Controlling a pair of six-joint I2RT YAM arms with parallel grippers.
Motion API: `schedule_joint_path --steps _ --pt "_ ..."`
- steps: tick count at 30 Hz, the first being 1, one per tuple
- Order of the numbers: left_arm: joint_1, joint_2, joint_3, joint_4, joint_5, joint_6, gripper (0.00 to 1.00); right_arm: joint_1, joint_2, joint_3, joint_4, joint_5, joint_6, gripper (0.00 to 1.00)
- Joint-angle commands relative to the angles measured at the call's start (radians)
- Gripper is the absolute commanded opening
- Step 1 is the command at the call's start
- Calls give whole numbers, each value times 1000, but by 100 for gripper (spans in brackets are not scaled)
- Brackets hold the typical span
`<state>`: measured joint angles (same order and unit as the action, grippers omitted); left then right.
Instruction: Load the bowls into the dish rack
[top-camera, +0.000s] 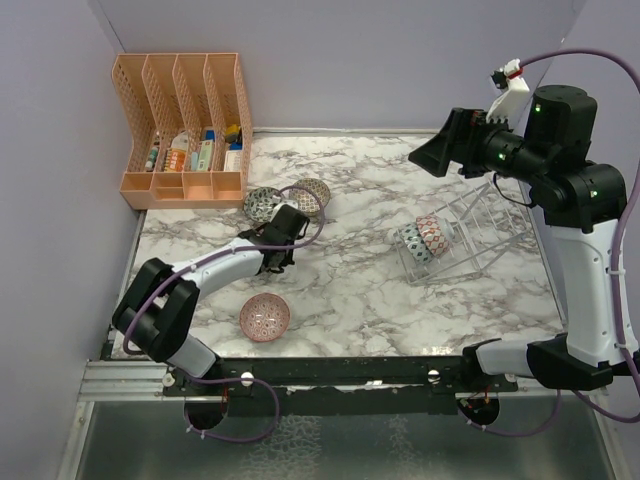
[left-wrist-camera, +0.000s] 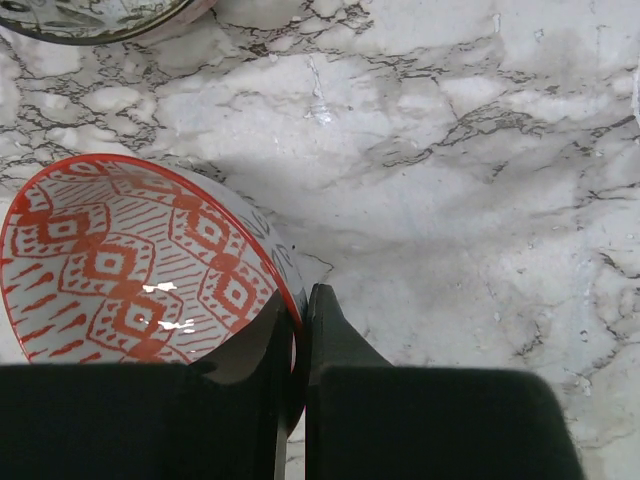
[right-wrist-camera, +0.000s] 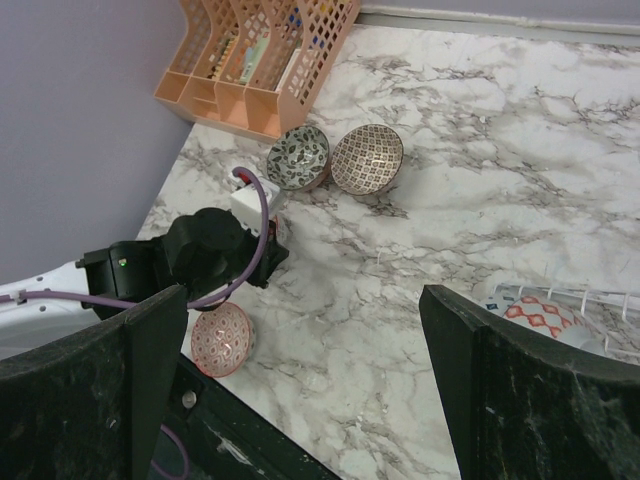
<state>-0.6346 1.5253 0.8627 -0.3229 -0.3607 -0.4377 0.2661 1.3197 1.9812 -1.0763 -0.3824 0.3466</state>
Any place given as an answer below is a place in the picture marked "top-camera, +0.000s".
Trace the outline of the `red geometric pattern bowl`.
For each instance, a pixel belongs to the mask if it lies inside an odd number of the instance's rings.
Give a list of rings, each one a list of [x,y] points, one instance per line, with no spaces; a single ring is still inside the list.
[[[441,258],[452,247],[455,233],[445,218],[430,214],[416,218],[418,231],[431,254]]]

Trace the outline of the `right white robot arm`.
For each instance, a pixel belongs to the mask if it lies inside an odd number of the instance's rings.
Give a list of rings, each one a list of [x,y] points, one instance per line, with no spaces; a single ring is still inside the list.
[[[614,234],[627,205],[622,174],[587,158],[598,104],[585,90],[539,87],[523,135],[484,110],[454,108],[434,138],[409,155],[435,177],[450,163],[477,178],[492,172],[530,187],[533,206],[560,254],[567,303],[567,330],[551,339],[493,339],[464,348],[461,383],[481,391],[495,376],[533,378],[546,388],[591,391],[629,372],[626,354],[639,359],[628,315],[614,312],[611,283],[622,279],[611,258]]]

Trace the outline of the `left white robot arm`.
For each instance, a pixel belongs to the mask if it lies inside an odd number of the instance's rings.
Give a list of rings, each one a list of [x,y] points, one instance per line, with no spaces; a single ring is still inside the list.
[[[152,258],[140,267],[112,316],[112,326],[146,356],[186,373],[195,392],[220,385],[220,357],[189,333],[198,301],[219,289],[263,272],[292,265],[293,248],[310,219],[284,205],[272,219],[238,234],[209,255],[171,265]]]

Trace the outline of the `blue floral pattern bowl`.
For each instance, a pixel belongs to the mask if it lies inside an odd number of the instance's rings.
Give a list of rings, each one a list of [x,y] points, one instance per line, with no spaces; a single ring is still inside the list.
[[[400,238],[404,246],[416,264],[427,265],[433,261],[434,256],[427,248],[415,222],[402,226],[398,230],[398,233],[400,234]]]

